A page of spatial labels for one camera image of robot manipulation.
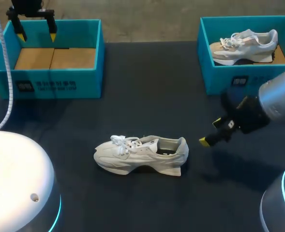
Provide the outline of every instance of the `shoe heel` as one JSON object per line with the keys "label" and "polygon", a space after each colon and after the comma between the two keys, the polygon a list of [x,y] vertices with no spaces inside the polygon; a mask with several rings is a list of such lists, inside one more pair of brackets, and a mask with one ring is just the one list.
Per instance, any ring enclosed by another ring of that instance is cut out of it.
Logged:
{"label": "shoe heel", "polygon": [[180,167],[167,167],[167,166],[152,166],[157,172],[165,175],[174,175],[181,176],[181,168]]}
{"label": "shoe heel", "polygon": [[251,61],[258,63],[270,63],[272,62],[272,54],[270,55],[253,55],[249,58]]}

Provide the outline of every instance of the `shoe upper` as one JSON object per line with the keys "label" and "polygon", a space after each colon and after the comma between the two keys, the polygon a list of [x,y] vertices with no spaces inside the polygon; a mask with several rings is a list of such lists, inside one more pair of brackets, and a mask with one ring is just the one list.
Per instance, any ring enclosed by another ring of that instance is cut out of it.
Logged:
{"label": "shoe upper", "polygon": [[276,30],[255,33],[248,29],[241,33],[234,33],[230,38],[221,38],[220,42],[210,45],[210,50],[215,59],[231,60],[244,56],[271,54],[276,49],[277,43]]}
{"label": "shoe upper", "polygon": [[[173,149],[174,154],[157,154],[162,146]],[[124,136],[111,137],[110,142],[103,143],[96,148],[95,161],[105,167],[125,167],[142,165],[181,166],[188,157],[188,146],[184,138],[166,139],[158,136],[148,136],[141,139],[125,138]]]}

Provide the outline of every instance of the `shoelace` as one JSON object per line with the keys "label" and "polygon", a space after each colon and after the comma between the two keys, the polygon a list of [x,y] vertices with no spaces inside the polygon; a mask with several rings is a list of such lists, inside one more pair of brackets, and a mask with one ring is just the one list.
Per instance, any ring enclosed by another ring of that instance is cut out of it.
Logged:
{"label": "shoelace", "polygon": [[230,38],[225,38],[225,39],[220,38],[222,47],[225,49],[228,49],[232,46],[244,45],[244,42],[242,39],[235,39],[234,38],[237,34],[238,33],[233,33]]}
{"label": "shoelace", "polygon": [[120,150],[120,154],[122,156],[125,154],[126,155],[129,154],[129,151],[136,152],[137,147],[142,145],[142,142],[137,137],[125,138],[125,136],[123,136],[123,135],[121,135],[121,136],[112,135],[111,140],[114,144],[116,144],[122,148]]}

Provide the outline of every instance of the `robotic arm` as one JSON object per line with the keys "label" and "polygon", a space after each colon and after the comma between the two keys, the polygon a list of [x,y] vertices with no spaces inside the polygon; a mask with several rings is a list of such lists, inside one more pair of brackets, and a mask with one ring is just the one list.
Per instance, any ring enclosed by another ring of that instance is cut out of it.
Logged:
{"label": "robotic arm", "polygon": [[221,140],[228,142],[237,130],[248,134],[271,121],[285,120],[285,72],[264,83],[258,96],[246,96],[237,107],[227,93],[221,95],[221,104],[226,115],[213,122],[216,133],[199,140],[203,146],[213,146]]}
{"label": "robotic arm", "polygon": [[52,42],[54,42],[57,32],[54,10],[42,9],[42,0],[12,0],[12,4],[13,7],[10,7],[6,14],[13,24],[15,33],[21,40],[25,42],[27,36],[18,15],[24,15],[25,17],[43,17],[46,19]]}

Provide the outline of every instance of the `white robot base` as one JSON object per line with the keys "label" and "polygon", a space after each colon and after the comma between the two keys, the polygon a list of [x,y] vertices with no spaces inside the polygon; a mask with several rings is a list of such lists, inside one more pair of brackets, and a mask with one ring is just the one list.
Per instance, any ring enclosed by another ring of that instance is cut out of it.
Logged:
{"label": "white robot base", "polygon": [[265,191],[259,211],[265,232],[285,232],[285,171]]}
{"label": "white robot base", "polygon": [[0,131],[0,232],[56,232],[60,213],[46,152],[30,138]]}

